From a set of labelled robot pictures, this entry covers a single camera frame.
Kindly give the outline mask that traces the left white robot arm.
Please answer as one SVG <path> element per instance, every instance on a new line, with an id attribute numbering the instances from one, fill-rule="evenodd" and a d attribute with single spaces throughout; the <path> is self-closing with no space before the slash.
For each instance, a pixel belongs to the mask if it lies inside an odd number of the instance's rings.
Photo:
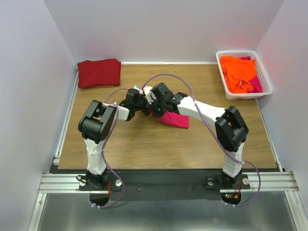
<path id="1" fill-rule="evenodd" d="M 78 124 L 88 159 L 85 177 L 78 178 L 81 187 L 89 186 L 99 191 L 107 187 L 107 164 L 102 154 L 112 125 L 116 119 L 130 121 L 137 111 L 146 112 L 146 105 L 147 101 L 137 87 L 128 89 L 120 104 L 105 104 L 97 100 L 89 104 Z"/>

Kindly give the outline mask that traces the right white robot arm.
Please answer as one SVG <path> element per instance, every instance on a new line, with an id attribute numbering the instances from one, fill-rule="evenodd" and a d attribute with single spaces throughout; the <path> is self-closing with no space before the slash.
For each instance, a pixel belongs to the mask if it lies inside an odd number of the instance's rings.
<path id="1" fill-rule="evenodd" d="M 214 107 L 182 92 L 173 94 L 164 83 L 145 87 L 144 96 L 152 113 L 159 118 L 166 112 L 203 121 L 224 152 L 222 183 L 235 186 L 243 172 L 242 152 L 249 132 L 239 110 Z"/>

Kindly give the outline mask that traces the magenta t shirt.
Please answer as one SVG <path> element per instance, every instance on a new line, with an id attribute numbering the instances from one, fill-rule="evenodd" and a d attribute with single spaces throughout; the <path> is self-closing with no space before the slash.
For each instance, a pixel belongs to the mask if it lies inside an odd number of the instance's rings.
<path id="1" fill-rule="evenodd" d="M 178 115 L 172 112 L 166 112 L 161 118 L 154 116 L 159 122 L 167 124 L 172 127 L 188 129 L 189 128 L 189 117 L 184 115 Z"/>

